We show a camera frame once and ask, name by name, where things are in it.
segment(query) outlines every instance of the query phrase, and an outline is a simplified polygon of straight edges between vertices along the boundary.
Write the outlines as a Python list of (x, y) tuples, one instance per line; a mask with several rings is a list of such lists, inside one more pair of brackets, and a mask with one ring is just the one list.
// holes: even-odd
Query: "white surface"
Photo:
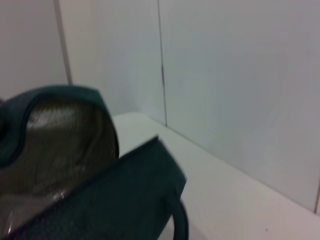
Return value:
[(60, 0), (72, 80), (165, 122), (157, 0)]
[[(159, 135), (184, 170), (190, 240), (318, 240), (320, 217), (140, 113), (114, 118), (120, 155)], [(173, 239), (168, 224), (160, 237)]]
[(0, 33), (0, 98), (67, 84), (53, 0), (1, 0)]
[(313, 211), (320, 2), (160, 5), (168, 126)]

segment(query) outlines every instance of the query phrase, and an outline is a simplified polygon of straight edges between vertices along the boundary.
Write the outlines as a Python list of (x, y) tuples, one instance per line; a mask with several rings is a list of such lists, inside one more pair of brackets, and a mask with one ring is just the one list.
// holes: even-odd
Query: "bag handle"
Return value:
[(173, 240), (188, 240), (189, 224), (183, 203), (180, 201), (180, 198), (176, 193), (172, 193), (167, 196), (166, 203), (172, 213), (174, 222)]

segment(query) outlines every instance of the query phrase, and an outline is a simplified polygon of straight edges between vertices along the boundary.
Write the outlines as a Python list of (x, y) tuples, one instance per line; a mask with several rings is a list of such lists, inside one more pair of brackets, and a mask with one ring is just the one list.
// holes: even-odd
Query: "handbag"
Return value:
[(119, 158), (96, 90), (45, 87), (2, 103), (0, 167), (0, 196), (50, 200), (4, 239), (156, 240), (171, 215), (173, 239), (189, 237), (184, 174), (158, 137)]

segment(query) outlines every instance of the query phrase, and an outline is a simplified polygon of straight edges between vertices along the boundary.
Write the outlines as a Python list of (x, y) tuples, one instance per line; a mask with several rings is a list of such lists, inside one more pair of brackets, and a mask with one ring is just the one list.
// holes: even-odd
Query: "white wall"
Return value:
[(66, 83), (53, 0), (1, 0), (0, 98)]
[(60, 0), (74, 84), (98, 88), (112, 115), (165, 122), (156, 0)]
[(160, 5), (168, 126), (313, 210), (320, 178), (319, 1)]

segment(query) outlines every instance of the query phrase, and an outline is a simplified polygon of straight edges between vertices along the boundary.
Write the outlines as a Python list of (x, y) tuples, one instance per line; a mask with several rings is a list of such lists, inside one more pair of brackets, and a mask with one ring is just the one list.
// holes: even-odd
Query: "bag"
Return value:
[(171, 215), (173, 238), (188, 239), (183, 173), (157, 137), (119, 159), (97, 91), (33, 90), (1, 104), (0, 122), (0, 196), (44, 206), (6, 239), (156, 240)]

